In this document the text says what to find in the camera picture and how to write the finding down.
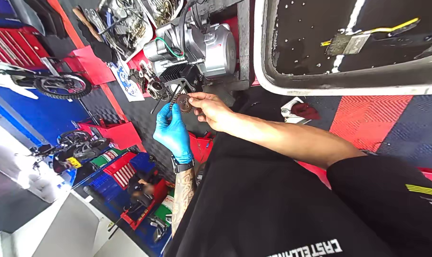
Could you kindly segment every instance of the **timing chain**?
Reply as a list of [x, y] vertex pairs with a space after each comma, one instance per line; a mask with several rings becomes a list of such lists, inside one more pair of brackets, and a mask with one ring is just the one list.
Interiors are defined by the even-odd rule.
[[184, 85], [181, 86], [181, 90], [177, 91], [176, 94], [173, 96], [172, 100], [170, 101], [170, 107], [169, 107], [169, 108], [170, 108], [170, 111], [171, 111], [172, 108], [173, 108], [173, 104], [176, 103], [176, 100], [177, 100], [178, 97], [179, 97], [180, 95], [182, 95], [182, 94], [184, 94]]

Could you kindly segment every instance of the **black t-shirt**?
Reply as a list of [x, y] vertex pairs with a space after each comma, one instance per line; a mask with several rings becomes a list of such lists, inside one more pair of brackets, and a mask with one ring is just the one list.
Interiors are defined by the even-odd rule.
[[389, 157], [327, 169], [219, 133], [166, 257], [432, 256], [432, 182]]
[[140, 184], [138, 182], [140, 179], [146, 181], [146, 175], [144, 175], [142, 172], [136, 172], [129, 179], [129, 184], [127, 186], [127, 192], [129, 194], [132, 194], [134, 191], [137, 191], [137, 190], [143, 190], [143, 184]]

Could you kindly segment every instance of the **green wire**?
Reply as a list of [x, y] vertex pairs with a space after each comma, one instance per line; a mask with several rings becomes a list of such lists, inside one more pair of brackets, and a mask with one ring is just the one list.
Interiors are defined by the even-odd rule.
[[167, 47], [167, 49], [170, 51], [170, 53], [172, 53], [175, 57], [177, 57], [177, 58], [182, 58], [182, 57], [184, 57], [184, 53], [182, 54], [182, 55], [177, 55], [169, 46], [168, 46], [168, 44], [167, 44], [167, 42], [165, 42], [165, 40], [163, 39], [163, 38], [160, 38], [160, 37], [157, 37], [157, 38], [155, 38], [154, 39], [154, 41], [157, 41], [157, 40], [160, 40], [160, 41], [162, 41], [164, 44], [165, 44], [165, 46]]

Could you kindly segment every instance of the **blue nitrile glove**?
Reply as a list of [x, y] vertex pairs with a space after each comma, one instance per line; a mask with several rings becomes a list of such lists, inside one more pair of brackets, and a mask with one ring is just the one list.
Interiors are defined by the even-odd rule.
[[156, 131], [152, 136], [159, 143], [167, 147], [175, 156], [179, 164], [190, 163], [194, 155], [190, 150], [189, 133], [186, 129], [178, 104], [173, 104], [170, 111], [167, 103], [157, 114]]

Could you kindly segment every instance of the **red tool chest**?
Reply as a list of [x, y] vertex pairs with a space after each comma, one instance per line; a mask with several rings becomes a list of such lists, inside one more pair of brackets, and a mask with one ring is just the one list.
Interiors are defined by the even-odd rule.
[[40, 44], [32, 27], [0, 28], [0, 62], [26, 69], [45, 69], [40, 57], [48, 53]]

